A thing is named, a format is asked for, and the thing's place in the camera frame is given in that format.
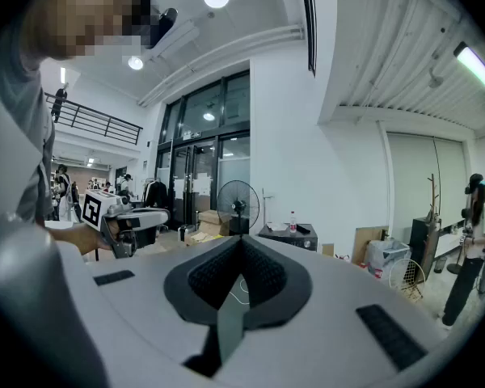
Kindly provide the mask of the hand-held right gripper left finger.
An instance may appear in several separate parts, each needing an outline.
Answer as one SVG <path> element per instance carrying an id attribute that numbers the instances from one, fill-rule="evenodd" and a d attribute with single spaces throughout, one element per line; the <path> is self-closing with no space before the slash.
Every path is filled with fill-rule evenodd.
<path id="1" fill-rule="evenodd" d="M 207 243 L 208 250 L 176 265 L 164 280 L 164 293 L 185 321 L 205 326 L 217 324 L 217 312 L 235 280 L 243 274 L 242 238 Z"/>

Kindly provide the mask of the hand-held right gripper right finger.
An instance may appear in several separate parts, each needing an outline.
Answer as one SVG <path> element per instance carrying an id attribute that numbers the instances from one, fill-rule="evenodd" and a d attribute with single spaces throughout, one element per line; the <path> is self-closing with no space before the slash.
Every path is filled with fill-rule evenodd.
<path id="1" fill-rule="evenodd" d="M 306 268 L 248 235 L 239 240 L 249 310 L 242 328 L 280 327 L 293 319 L 310 300 L 313 283 Z"/>

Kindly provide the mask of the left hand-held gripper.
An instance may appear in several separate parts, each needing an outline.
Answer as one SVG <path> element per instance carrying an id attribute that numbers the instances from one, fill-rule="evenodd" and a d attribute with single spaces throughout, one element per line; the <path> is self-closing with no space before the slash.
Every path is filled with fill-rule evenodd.
<path id="1" fill-rule="evenodd" d="M 120 228 L 118 240 L 112 244 L 116 259 L 132 257 L 139 248 L 154 244 L 159 226 L 169 220 L 166 209 L 134 208 L 127 196 L 100 190 L 87 190 L 82 207 L 82 220 L 89 227 L 101 230 L 103 221 L 116 219 Z"/>

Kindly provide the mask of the person's left hand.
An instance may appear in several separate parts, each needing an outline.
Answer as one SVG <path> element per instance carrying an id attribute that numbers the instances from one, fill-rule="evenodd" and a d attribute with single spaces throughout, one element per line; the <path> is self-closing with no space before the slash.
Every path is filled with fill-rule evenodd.
<path id="1" fill-rule="evenodd" d="M 116 219 L 102 222 L 101 230 L 94 229 L 92 243 L 96 249 L 111 250 L 112 244 L 118 240 L 120 228 Z"/>

